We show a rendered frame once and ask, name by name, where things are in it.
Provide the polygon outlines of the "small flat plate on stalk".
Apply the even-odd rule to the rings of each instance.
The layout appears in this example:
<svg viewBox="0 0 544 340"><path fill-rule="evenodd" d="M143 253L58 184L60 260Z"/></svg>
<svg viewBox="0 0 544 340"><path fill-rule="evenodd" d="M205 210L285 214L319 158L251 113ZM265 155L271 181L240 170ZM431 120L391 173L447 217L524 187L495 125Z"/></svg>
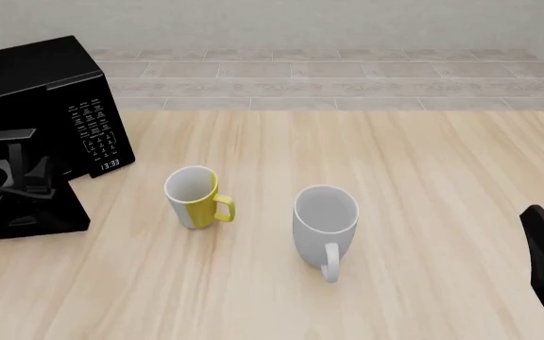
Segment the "small flat plate on stalk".
<svg viewBox="0 0 544 340"><path fill-rule="evenodd" d="M8 176L12 184L23 186L30 165L30 147L34 142L35 128L0 130L0 161L8 161Z"/></svg>

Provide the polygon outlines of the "black microwave door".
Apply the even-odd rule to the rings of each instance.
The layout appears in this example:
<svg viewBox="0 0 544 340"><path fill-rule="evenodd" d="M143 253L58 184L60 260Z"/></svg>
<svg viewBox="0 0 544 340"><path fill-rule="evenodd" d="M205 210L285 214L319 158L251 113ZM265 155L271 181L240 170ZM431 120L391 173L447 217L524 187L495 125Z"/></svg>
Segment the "black microwave door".
<svg viewBox="0 0 544 340"><path fill-rule="evenodd" d="M0 189L0 240L85 231L90 223L66 181L45 195Z"/></svg>

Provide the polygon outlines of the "black microwave oven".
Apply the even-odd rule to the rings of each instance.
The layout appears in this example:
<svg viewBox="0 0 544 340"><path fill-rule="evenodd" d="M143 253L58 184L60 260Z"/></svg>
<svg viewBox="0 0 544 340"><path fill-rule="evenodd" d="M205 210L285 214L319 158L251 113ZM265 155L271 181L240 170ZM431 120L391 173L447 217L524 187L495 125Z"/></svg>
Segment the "black microwave oven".
<svg viewBox="0 0 544 340"><path fill-rule="evenodd" d="M68 179L134 163L102 69L75 36L0 50L0 131L35 129Z"/></svg>

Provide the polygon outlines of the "yellow and white mug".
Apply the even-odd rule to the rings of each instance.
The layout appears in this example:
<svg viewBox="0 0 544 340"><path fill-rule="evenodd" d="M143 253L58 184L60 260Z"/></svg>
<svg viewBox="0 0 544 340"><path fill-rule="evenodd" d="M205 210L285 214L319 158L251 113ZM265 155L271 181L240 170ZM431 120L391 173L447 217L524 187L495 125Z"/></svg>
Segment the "yellow and white mug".
<svg viewBox="0 0 544 340"><path fill-rule="evenodd" d="M206 166L177 170L167 178L163 190L186 229L205 229L215 220L232 222L235 218L233 199L219 194L219 179Z"/></svg>

